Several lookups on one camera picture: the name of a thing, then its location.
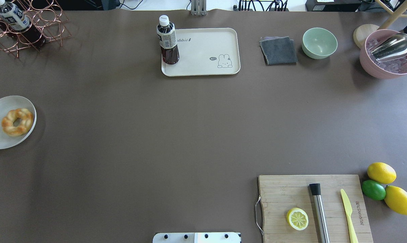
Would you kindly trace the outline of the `light grey round plate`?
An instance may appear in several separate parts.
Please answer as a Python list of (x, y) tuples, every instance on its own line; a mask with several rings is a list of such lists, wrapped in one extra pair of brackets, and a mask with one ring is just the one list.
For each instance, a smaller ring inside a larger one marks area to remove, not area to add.
[[(14, 109), (28, 109), (30, 112), (32, 112), (34, 116), (34, 123), (29, 129), (29, 131), (26, 134), (17, 136), (17, 137), (11, 137), (8, 136), (5, 132), (3, 132), (2, 126), (1, 126), (1, 121), (3, 117), (6, 116), (6, 114), (10, 110)], [(22, 96), (17, 96), (17, 95), (12, 95), (12, 96), (7, 96), (3, 97), (0, 99), (0, 149), (6, 149), (6, 148), (11, 148), (15, 145), (18, 145), (19, 143), (23, 142), (26, 140), (27, 137), (32, 133), (35, 125), (37, 122), (37, 112), (35, 109), (35, 106), (33, 103), (28, 100), (25, 97)]]

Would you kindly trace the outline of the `cream rabbit serving tray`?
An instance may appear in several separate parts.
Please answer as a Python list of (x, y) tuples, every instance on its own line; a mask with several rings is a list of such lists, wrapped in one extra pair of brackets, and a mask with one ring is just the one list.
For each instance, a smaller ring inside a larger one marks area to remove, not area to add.
[(241, 69), (237, 32), (231, 28), (177, 29), (180, 59), (161, 62), (168, 77), (233, 75)]

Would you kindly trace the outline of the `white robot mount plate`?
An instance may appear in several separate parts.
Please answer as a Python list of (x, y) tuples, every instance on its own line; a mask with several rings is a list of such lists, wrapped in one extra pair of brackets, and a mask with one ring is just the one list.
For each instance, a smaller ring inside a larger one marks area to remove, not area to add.
[(241, 243), (237, 232), (157, 233), (153, 243)]

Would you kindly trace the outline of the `tea bottle in rack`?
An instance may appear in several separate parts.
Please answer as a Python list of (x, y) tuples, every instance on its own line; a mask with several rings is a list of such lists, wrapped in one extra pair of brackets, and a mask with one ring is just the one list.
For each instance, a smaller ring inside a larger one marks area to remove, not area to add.
[(35, 48), (40, 49), (46, 43), (46, 38), (40, 30), (16, 4), (0, 0), (0, 16)]

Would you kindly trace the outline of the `halved lemon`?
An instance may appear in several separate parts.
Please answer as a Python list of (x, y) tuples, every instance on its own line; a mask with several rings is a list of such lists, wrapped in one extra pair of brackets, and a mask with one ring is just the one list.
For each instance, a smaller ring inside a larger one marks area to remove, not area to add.
[(287, 212), (287, 222), (295, 230), (302, 231), (308, 227), (308, 215), (300, 208), (292, 208)]

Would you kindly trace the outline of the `steel muddler black tip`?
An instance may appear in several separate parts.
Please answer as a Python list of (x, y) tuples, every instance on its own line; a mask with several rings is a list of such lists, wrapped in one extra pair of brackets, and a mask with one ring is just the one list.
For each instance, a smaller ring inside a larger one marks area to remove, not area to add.
[(320, 183), (309, 184), (314, 203), (314, 215), (316, 217), (318, 238), (321, 243), (330, 243), (329, 232), (324, 213), (324, 205), (321, 197)]

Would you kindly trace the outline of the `dark grey folded cloth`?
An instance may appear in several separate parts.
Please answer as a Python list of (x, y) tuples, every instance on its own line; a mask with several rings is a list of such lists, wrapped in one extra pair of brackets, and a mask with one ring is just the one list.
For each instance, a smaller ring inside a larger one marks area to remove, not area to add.
[(296, 63), (298, 61), (294, 40), (290, 37), (263, 37), (259, 41), (267, 65)]

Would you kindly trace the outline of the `whole lemon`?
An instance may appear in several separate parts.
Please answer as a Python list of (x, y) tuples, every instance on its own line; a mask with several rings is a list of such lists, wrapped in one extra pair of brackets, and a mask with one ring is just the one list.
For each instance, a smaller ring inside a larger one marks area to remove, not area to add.
[(367, 175), (370, 179), (381, 184), (393, 183), (397, 174), (393, 167), (383, 162), (375, 162), (368, 166)]
[(386, 186), (385, 191), (386, 205), (398, 214), (407, 215), (407, 192), (397, 186)]

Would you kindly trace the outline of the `steel ice scoop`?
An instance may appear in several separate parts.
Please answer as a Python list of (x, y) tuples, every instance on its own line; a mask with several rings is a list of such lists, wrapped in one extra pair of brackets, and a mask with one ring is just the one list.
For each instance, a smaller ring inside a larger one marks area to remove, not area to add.
[(396, 60), (407, 56), (407, 34), (397, 33), (372, 48), (371, 55), (377, 62)]

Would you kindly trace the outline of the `mint green bowl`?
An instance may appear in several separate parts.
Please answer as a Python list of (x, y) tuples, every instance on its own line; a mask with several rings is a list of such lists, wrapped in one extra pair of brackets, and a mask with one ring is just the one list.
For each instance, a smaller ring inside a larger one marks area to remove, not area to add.
[(332, 55), (338, 48), (337, 38), (323, 28), (311, 28), (302, 37), (302, 50), (312, 59), (324, 59)]

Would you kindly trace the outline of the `wooden cutting board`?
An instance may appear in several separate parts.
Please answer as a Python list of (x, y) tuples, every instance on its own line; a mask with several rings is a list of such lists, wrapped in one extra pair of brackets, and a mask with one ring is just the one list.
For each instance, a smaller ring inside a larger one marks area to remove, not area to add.
[[(260, 175), (259, 194), (263, 216), (265, 243), (319, 243), (314, 217), (314, 203), (309, 185), (319, 183), (324, 215), (331, 243), (350, 242), (347, 219), (340, 190), (350, 200), (351, 220), (360, 243), (372, 243), (372, 233), (358, 175)], [(303, 209), (309, 218), (308, 227), (293, 229), (287, 222), (292, 208)]]

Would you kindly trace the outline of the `whole lemon rear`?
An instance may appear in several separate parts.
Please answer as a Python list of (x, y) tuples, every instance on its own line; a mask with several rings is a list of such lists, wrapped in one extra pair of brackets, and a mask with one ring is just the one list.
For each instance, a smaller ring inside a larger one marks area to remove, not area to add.
[(393, 183), (397, 174), (393, 167), (383, 162), (375, 162), (368, 166), (367, 175), (370, 179), (381, 184)]

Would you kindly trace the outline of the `whole lemon front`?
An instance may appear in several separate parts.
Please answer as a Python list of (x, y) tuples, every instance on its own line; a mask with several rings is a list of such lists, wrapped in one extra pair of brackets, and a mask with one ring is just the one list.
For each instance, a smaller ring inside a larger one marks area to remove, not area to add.
[(386, 186), (385, 191), (386, 205), (398, 214), (407, 215), (407, 192), (397, 186)]

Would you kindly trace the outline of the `glazed twisted ring donut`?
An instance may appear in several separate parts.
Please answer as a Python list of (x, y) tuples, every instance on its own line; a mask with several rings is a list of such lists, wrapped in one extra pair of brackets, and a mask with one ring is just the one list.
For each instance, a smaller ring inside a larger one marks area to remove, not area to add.
[(10, 110), (1, 121), (2, 130), (11, 137), (29, 132), (34, 123), (34, 115), (28, 109)]

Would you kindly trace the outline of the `yellow plastic knife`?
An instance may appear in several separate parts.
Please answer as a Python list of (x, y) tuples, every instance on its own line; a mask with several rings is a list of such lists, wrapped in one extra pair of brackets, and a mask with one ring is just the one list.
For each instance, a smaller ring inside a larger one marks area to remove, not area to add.
[(354, 229), (352, 218), (351, 218), (351, 215), (352, 215), (352, 212), (353, 212), (352, 205), (350, 203), (350, 200), (349, 200), (348, 195), (346, 194), (345, 190), (340, 189), (340, 193), (341, 193), (342, 202), (343, 202), (343, 206), (344, 206), (344, 211), (345, 211), (345, 215), (346, 215), (350, 242), (351, 243), (358, 243), (359, 240), (357, 238), (356, 231)]

